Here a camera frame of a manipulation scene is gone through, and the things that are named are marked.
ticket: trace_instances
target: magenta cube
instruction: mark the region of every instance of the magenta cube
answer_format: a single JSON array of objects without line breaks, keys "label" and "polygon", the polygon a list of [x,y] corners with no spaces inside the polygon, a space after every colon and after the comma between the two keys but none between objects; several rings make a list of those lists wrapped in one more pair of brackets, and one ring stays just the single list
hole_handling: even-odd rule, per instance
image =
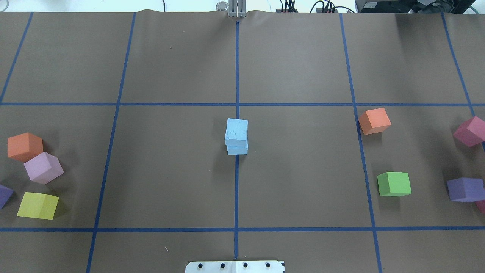
[{"label": "magenta cube", "polygon": [[476,201],[475,204],[477,205],[480,212],[485,214],[485,200]]},{"label": "magenta cube", "polygon": [[463,122],[453,136],[468,147],[477,145],[485,141],[485,121],[472,117]]},{"label": "magenta cube", "polygon": [[64,173],[57,157],[46,152],[24,163],[30,180],[47,184]]},{"label": "magenta cube", "polygon": [[480,178],[458,178],[448,182],[451,201],[475,202],[485,200],[484,181]]},{"label": "magenta cube", "polygon": [[14,193],[13,189],[0,185],[0,208],[3,208],[10,196],[12,196],[12,193]]}]

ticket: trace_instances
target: purple cube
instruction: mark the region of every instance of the purple cube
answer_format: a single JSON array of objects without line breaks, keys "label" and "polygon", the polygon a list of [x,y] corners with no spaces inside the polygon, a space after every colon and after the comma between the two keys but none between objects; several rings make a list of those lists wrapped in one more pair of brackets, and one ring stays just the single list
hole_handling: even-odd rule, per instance
[{"label": "purple cube", "polygon": [[12,196],[12,193],[14,193],[13,189],[0,185],[0,208],[3,208],[10,196]]},{"label": "purple cube", "polygon": [[450,200],[475,202],[485,200],[484,181],[480,178],[458,178],[448,182]]},{"label": "purple cube", "polygon": [[24,163],[30,180],[47,184],[64,173],[57,157],[46,152]]}]

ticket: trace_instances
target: pink cube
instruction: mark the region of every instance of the pink cube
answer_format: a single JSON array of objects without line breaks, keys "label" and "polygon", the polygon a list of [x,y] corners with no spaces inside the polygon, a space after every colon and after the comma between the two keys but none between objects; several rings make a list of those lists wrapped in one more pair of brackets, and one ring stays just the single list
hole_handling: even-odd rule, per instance
[{"label": "pink cube", "polygon": [[24,163],[30,180],[47,184],[64,173],[57,157],[46,152]]},{"label": "pink cube", "polygon": [[485,214],[485,200],[476,201],[475,204],[477,205],[480,212]]},{"label": "pink cube", "polygon": [[480,144],[485,141],[485,121],[472,117],[463,122],[453,136],[468,147]]}]

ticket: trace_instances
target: green cube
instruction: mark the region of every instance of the green cube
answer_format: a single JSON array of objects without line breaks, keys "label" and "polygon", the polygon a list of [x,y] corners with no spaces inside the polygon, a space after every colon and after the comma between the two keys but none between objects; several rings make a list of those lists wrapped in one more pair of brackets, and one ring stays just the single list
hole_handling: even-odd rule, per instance
[{"label": "green cube", "polygon": [[405,196],[411,194],[407,172],[388,171],[377,176],[381,196]]},{"label": "green cube", "polygon": [[26,192],[17,216],[52,220],[59,197],[43,193]]}]

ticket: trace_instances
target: power strip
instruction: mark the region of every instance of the power strip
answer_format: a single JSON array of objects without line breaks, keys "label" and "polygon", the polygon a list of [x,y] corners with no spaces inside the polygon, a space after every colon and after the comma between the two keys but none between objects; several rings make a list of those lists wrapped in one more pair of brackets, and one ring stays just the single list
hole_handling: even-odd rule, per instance
[{"label": "power strip", "polygon": [[283,261],[190,262],[185,273],[285,273]]}]

